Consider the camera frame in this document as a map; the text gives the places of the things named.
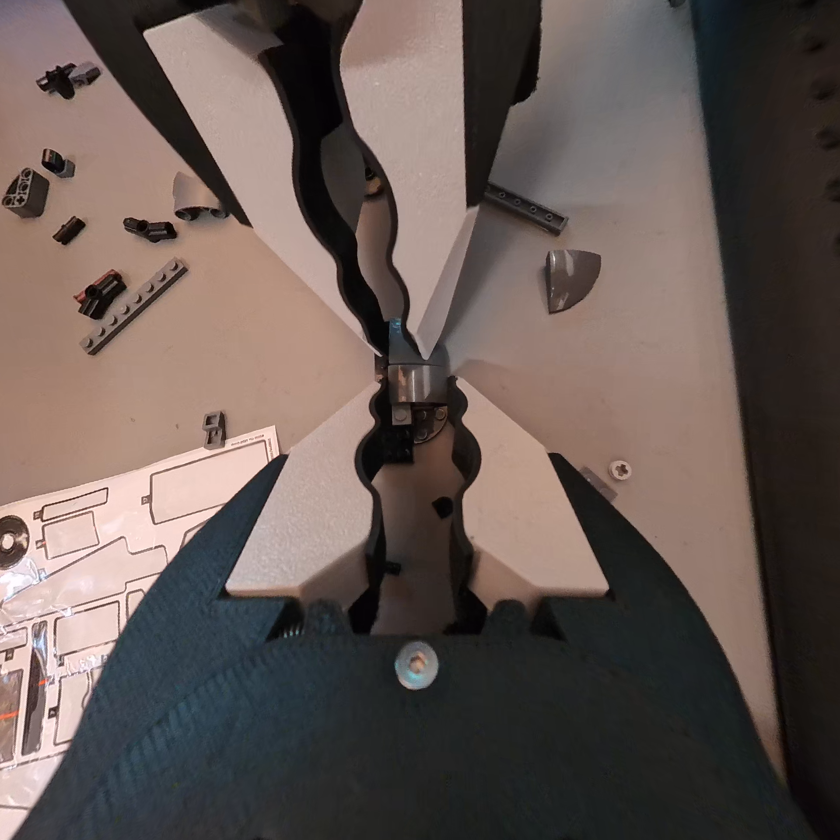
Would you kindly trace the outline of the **long light grey lego plate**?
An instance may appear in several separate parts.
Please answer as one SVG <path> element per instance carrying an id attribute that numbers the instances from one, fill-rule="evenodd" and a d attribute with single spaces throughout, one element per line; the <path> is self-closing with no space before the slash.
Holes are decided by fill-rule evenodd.
<path id="1" fill-rule="evenodd" d="M 145 282 L 121 290 L 105 308 L 101 318 L 94 319 L 92 329 L 80 339 L 79 347 L 87 355 L 95 355 L 102 351 L 187 274 L 188 270 L 189 266 L 183 259 L 174 258 L 155 271 Z"/>

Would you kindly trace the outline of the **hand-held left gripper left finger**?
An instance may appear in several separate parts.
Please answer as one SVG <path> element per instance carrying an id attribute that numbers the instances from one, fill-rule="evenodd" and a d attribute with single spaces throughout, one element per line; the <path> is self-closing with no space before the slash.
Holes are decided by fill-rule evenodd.
<path id="1" fill-rule="evenodd" d="M 375 624 L 385 576 L 382 383 L 369 384 L 289 451 L 227 579 L 236 596 L 338 603 L 357 634 Z"/>

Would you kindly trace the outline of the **black plate lego assembly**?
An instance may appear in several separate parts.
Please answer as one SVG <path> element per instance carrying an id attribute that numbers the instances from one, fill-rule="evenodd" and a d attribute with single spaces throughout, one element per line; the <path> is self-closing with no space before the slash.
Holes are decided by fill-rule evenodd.
<path id="1" fill-rule="evenodd" d="M 433 440 L 448 420 L 448 352 L 436 344 L 425 359 L 405 336 L 402 321 L 388 323 L 389 346 L 374 364 L 375 379 L 386 383 L 390 406 L 380 409 L 383 463 L 410 465 L 414 449 Z"/>

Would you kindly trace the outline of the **grey quarter dome lego piece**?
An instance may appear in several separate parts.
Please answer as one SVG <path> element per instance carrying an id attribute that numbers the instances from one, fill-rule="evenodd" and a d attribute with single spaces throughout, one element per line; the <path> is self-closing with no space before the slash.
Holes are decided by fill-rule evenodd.
<path id="1" fill-rule="evenodd" d="M 558 248 L 548 252 L 544 283 L 549 314 L 568 311 L 593 289 L 602 269 L 602 256 L 587 250 Z"/>

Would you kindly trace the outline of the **black angled lego connector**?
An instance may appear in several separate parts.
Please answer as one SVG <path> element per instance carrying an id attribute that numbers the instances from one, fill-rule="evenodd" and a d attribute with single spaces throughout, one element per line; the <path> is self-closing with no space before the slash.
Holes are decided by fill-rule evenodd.
<path id="1" fill-rule="evenodd" d="M 151 222 L 137 217 L 125 217 L 122 226 L 127 233 L 152 244 L 175 240 L 178 236 L 170 222 Z"/>

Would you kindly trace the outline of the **dark grey thick lego liftarm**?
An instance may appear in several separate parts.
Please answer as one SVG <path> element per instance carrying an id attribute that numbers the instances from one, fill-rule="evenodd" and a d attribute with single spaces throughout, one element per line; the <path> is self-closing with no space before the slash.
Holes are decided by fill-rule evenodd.
<path id="1" fill-rule="evenodd" d="M 18 173 L 6 189 L 2 207 L 23 219 L 38 218 L 46 209 L 49 181 L 31 168 Z"/>

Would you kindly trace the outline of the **grey curved lego slope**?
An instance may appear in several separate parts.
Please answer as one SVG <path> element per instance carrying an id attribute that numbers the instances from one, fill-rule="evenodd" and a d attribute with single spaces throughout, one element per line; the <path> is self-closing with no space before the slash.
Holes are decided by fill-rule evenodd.
<path id="1" fill-rule="evenodd" d="M 178 171 L 173 179 L 173 213 L 184 222 L 194 222 L 202 215 L 224 219 L 226 207 L 200 178 Z"/>

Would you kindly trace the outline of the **grey grooved lego plate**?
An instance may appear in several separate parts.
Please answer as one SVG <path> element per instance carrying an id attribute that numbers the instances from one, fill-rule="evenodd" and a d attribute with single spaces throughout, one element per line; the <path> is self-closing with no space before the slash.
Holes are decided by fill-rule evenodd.
<path id="1" fill-rule="evenodd" d="M 561 212 L 493 182 L 486 186 L 484 201 L 554 237 L 559 237 L 569 223 Z"/>

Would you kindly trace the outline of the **black connector with brown axle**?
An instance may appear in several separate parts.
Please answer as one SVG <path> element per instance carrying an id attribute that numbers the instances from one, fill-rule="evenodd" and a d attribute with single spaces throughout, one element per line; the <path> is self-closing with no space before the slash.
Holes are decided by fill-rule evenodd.
<path id="1" fill-rule="evenodd" d="M 82 289 L 73 299 L 78 303 L 80 315 L 99 321 L 126 289 L 122 274 L 115 269 L 110 269 Z"/>

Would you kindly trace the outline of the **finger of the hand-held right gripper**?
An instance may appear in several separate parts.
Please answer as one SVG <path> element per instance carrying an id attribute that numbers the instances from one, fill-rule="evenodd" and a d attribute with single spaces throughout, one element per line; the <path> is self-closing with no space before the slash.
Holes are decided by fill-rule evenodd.
<path id="1" fill-rule="evenodd" d="M 403 326 L 426 359 L 444 330 L 478 213 L 467 205 L 463 4 L 363 1 L 340 58 L 353 126 L 396 214 Z"/>
<path id="2" fill-rule="evenodd" d="M 211 7 L 143 36 L 258 237 L 383 354 L 388 329 L 356 238 L 365 166 L 329 26 L 303 9 L 276 35 Z"/>

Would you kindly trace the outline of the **lego sticker sheet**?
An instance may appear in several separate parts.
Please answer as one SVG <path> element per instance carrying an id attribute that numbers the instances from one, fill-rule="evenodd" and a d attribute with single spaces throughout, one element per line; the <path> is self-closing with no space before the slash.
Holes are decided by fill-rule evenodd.
<path id="1" fill-rule="evenodd" d="M 279 454 L 266 427 L 2 508 L 2 770 L 54 763 L 165 566 Z"/>

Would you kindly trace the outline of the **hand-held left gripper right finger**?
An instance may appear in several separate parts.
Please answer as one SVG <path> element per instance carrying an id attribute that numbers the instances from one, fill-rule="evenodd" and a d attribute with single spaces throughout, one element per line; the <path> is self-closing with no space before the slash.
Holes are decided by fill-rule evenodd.
<path id="1" fill-rule="evenodd" d="M 450 521 L 455 629 L 477 633 L 503 602 L 532 617 L 551 597 L 608 592 L 549 451 L 465 378 L 450 379 L 452 460 L 463 483 Z"/>

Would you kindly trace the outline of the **black connector with grey band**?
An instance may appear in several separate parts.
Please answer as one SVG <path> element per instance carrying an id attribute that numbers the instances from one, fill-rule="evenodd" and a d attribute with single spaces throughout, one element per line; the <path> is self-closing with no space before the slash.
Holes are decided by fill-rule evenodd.
<path id="1" fill-rule="evenodd" d="M 100 67 L 90 61 L 79 65 L 69 62 L 47 70 L 36 80 L 36 84 L 43 92 L 71 100 L 78 89 L 90 86 L 100 78 L 101 73 Z"/>

